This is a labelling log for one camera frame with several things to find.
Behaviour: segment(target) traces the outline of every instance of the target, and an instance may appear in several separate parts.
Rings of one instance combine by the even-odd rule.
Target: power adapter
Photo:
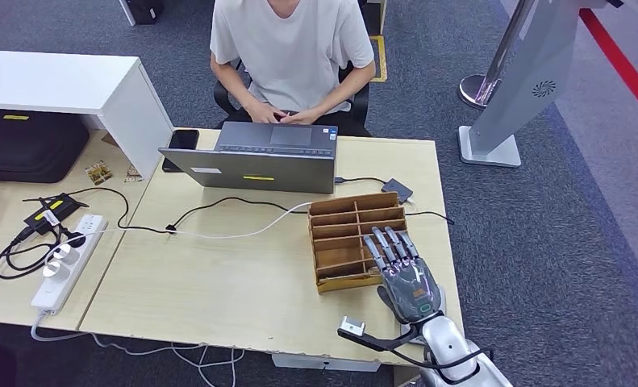
[[[68,194],[63,193],[52,199],[48,208],[41,207],[40,210],[37,210],[35,213],[29,215],[28,218],[24,219],[24,222],[33,231],[38,232],[39,235],[45,235],[52,230],[52,224],[45,218],[44,213],[46,210],[50,209],[58,220],[63,221],[81,206],[86,205],[77,202]]]
[[[404,202],[414,194],[414,191],[408,189],[404,184],[395,179],[390,179],[390,181],[386,182],[382,188],[382,192],[396,192],[399,204],[404,204]]]

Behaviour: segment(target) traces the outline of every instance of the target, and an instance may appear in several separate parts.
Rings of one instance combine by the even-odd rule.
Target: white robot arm
[[[381,271],[384,286],[378,286],[378,295],[397,321],[410,330],[397,339],[377,339],[365,333],[363,322],[344,317],[338,335],[378,352],[391,351],[418,365],[427,387],[511,387],[492,363],[491,353],[490,357],[485,355],[444,316],[440,288],[409,235],[390,227],[385,228],[385,234],[376,227],[372,232],[380,248],[369,235],[364,241]],[[419,337],[425,347],[423,362],[397,352],[397,347]]]

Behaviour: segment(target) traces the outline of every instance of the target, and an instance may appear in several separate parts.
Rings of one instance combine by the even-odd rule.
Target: robot finger
[[[387,239],[385,239],[385,236],[383,235],[383,233],[380,230],[378,230],[378,227],[375,227],[375,226],[372,227],[371,231],[376,236],[376,239],[378,239],[378,242],[381,244],[382,250],[387,256],[387,259],[390,261],[390,263],[393,264],[397,262],[397,257],[394,256],[394,253],[392,252],[392,248],[390,248],[390,244],[387,243]]]

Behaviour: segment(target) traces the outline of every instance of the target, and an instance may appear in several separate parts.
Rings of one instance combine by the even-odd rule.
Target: wooden compartment box
[[[397,194],[375,193],[314,202],[309,207],[309,234],[319,293],[377,285],[381,276],[363,235],[371,227],[406,231],[404,208]]]

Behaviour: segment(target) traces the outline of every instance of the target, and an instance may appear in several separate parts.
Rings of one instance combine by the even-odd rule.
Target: gray laptop
[[[223,125],[214,151],[160,148],[206,187],[332,194],[337,127]]]

